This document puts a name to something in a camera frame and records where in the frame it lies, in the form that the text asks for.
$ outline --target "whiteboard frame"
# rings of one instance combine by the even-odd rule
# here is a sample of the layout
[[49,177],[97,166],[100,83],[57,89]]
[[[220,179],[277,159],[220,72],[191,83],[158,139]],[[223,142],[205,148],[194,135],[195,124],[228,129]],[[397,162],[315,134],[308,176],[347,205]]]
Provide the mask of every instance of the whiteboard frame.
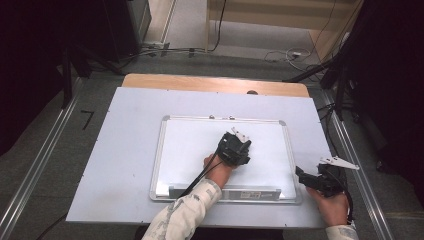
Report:
[[[275,187],[276,190],[279,190],[279,192],[273,192],[270,190],[270,186],[267,188],[266,186],[262,186],[262,187],[258,187],[258,186],[227,186],[224,187],[224,189],[222,190],[223,194],[222,194],[222,199],[220,200],[220,202],[232,202],[232,203],[254,203],[254,204],[300,204],[302,202],[302,194],[300,192],[300,184],[299,184],[299,180],[298,180],[298,176],[295,174],[295,168],[296,168],[296,164],[294,161],[294,157],[293,157],[293,153],[292,153],[292,148],[291,148],[291,144],[290,144],[290,138],[289,138],[289,134],[288,134],[288,130],[287,130],[287,125],[284,121],[282,120],[267,120],[267,119],[243,119],[243,118],[234,118],[232,116],[230,117],[214,117],[214,116],[209,116],[209,117],[198,117],[198,116],[174,116],[174,115],[166,115],[163,117],[162,122],[161,122],[161,128],[160,128],[160,133],[159,133],[159,141],[158,141],[158,146],[157,146],[157,151],[156,151],[156,158],[155,158],[155,162],[154,162],[154,167],[153,167],[153,174],[152,174],[152,181],[151,181],[151,185],[150,185],[150,193],[149,196],[152,200],[154,201],[165,201],[165,202],[171,202],[174,201],[175,198],[172,198],[168,195],[164,195],[164,194],[158,194],[157,193],[157,185],[159,182],[159,177],[160,177],[160,166],[161,166],[161,159],[162,159],[162,153],[163,153],[163,147],[165,145],[165,137],[166,137],[166,129],[167,129],[167,123],[169,120],[188,120],[188,121],[219,121],[219,122],[230,122],[230,121],[235,121],[235,122],[242,122],[242,123],[258,123],[258,124],[278,124],[282,127],[282,133],[283,133],[283,138],[284,138],[284,143],[285,143],[285,147],[286,147],[286,153],[287,153],[287,158],[288,158],[288,163],[290,166],[290,172],[291,177],[292,177],[292,181],[293,181],[293,188],[294,188],[294,192],[295,192],[295,197],[293,198],[284,198],[284,197],[279,197],[280,193],[281,193],[281,189],[278,189],[278,187]],[[276,193],[278,193],[276,195],[276,197],[278,199],[272,198],[272,199],[267,199],[266,197],[261,198],[261,199],[229,199],[228,196],[232,195],[234,196],[234,194],[236,194],[237,191],[247,191],[248,193],[256,193],[256,192],[262,192],[263,196],[269,195],[269,194],[273,194],[275,195]]]

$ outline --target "sleeve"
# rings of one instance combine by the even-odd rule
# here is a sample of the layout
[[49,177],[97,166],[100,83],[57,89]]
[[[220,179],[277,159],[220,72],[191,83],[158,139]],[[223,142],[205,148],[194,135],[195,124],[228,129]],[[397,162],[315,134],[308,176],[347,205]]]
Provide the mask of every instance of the sleeve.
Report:
[[349,225],[339,225],[325,229],[328,240],[359,240],[355,228]]
[[215,182],[202,179],[189,195],[175,200],[159,212],[142,239],[190,239],[206,212],[221,196],[221,189]]

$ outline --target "metal rail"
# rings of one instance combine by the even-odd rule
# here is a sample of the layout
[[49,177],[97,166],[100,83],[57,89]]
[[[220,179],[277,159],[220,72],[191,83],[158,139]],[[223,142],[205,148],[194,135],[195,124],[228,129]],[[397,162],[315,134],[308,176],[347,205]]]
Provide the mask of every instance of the metal rail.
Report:
[[71,99],[71,102],[68,104],[67,108],[62,109],[60,111],[59,116],[53,124],[49,135],[47,136],[46,140],[43,143],[43,146],[35,157],[24,180],[22,181],[20,187],[9,202],[9,205],[7,206],[6,211],[2,216],[0,222],[0,240],[9,239],[13,228],[15,227],[16,222],[19,219],[19,216],[24,210],[24,207],[28,202],[32,191],[34,190],[35,185],[37,184],[38,179],[40,178],[52,151],[60,135],[62,134],[62,131],[65,128],[69,117],[72,114],[75,104],[80,96],[80,90],[83,85],[84,83],[82,79],[77,78],[73,89],[73,92],[75,93],[74,97]]
[[[326,104],[331,104],[334,102],[331,94],[328,93],[328,91],[323,91],[323,97]],[[361,169],[363,169],[358,155],[356,154],[353,143],[347,132],[345,123],[340,122],[336,114],[332,115],[332,122],[336,128],[343,149],[345,150],[347,158],[346,160],[355,165],[358,165]],[[384,213],[380,208],[380,204],[378,203],[377,197],[374,194],[371,183],[369,182],[365,171],[353,171],[353,176],[355,177],[356,184],[358,185],[365,206],[367,207],[368,214],[370,215],[378,238],[382,240],[395,239],[392,232],[390,231],[390,227],[387,224]]]

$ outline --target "whiteboard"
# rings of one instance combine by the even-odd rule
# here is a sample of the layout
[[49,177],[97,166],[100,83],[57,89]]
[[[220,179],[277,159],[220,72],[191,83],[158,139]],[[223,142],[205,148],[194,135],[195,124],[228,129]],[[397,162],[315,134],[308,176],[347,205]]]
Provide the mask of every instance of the whiteboard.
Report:
[[[235,127],[249,136],[251,160],[235,169],[225,192],[278,190],[270,203],[298,203],[300,194],[287,126],[281,120],[235,119],[232,117],[165,116],[157,147],[150,197],[173,200],[169,188],[187,188],[203,169],[203,159],[214,153],[226,132]],[[221,201],[259,202],[255,199]]]

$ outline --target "white tabletop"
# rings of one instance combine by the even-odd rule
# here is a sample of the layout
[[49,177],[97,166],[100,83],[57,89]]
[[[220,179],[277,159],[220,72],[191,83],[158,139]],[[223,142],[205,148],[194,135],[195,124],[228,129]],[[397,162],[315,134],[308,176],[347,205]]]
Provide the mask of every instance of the white tabletop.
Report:
[[[331,156],[311,98],[118,88],[67,221],[149,223],[166,206],[149,197],[161,121],[166,115],[284,119],[297,166],[314,174],[320,157]],[[315,202],[303,187],[301,194],[299,205],[217,203],[202,225],[324,227]]]

